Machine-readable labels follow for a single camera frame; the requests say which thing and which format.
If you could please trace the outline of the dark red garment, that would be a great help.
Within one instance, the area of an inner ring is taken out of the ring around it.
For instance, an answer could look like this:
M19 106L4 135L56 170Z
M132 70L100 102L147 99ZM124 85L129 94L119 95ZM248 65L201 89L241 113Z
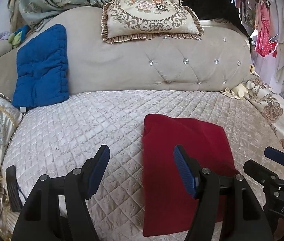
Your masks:
M238 173L225 131L213 123L148 114L142 143L145 237L188 230L197 208L198 202L186 192L175 164L175 146L182 145L201 167L218 175Z

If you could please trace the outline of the pink polka dot clothing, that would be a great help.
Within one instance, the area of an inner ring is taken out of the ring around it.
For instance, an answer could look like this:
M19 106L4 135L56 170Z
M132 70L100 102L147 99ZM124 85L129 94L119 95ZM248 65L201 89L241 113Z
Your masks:
M271 54L275 58L277 56L277 42L270 41L270 11L265 3L256 5L255 28L258 31L255 51L262 57Z

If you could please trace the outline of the floral patterned duvet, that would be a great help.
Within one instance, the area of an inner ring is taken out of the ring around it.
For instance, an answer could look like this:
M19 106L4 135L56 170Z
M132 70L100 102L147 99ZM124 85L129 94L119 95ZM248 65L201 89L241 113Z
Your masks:
M246 89L245 97L267 121L284 149L284 99L260 78L248 80Z

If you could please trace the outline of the white quilted bedspread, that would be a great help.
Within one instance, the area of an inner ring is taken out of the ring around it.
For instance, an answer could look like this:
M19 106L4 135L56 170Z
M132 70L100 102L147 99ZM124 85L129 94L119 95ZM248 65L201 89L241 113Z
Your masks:
M25 196L40 175L64 176L109 146L98 192L87 202L101 240L143 240L142 134L144 117L189 117L224 128L235 167L253 159L284 179L284 166L264 156L282 145L248 100L205 91L95 91L29 111L7 149L3 169L16 167Z

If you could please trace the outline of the cream cloth bundle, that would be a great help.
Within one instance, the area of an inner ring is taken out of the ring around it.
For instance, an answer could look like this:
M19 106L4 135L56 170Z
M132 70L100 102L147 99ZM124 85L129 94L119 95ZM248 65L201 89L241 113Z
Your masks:
M232 89L225 88L225 90L220 90L220 93L222 93L223 95L229 98L235 98L237 100L241 100L248 93L248 89L245 87L245 85L240 83L236 87L233 87Z

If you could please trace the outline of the beige tufted headboard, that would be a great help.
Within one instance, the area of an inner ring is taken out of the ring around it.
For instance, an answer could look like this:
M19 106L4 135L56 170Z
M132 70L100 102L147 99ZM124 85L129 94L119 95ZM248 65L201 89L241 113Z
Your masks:
M70 95L95 91L220 91L250 77L248 38L232 24L203 20L199 39L155 37L107 44L101 9L79 7L58 15L46 28L66 29Z

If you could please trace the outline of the blue quilted cushion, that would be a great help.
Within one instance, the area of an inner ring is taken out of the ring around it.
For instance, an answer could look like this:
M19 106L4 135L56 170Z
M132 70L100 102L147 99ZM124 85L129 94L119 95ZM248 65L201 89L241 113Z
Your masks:
M28 41L17 52L17 81L12 105L31 110L69 98L67 35L53 25Z

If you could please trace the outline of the black fabric on headboard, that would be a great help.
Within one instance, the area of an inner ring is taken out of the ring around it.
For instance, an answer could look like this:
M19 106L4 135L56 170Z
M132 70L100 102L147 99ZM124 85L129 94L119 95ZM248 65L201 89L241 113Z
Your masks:
M240 21L238 9L230 0L182 0L182 4L191 8L200 20L227 20L250 38Z

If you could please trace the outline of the green plush toy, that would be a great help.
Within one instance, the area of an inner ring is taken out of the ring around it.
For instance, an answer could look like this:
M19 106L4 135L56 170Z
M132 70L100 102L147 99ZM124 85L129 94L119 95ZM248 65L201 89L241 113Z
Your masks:
M13 46L13 48L20 46L20 44L26 40L29 31L30 26L24 25L23 27L19 28L14 33L11 33L11 35L9 35L8 42Z

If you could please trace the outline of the ornate ruffled beige pillow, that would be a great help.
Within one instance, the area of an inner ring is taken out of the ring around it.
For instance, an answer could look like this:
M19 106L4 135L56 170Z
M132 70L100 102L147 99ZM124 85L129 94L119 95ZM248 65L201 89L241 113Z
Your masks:
M200 39L204 29L182 0L110 0L102 9L102 40L109 44L155 37Z

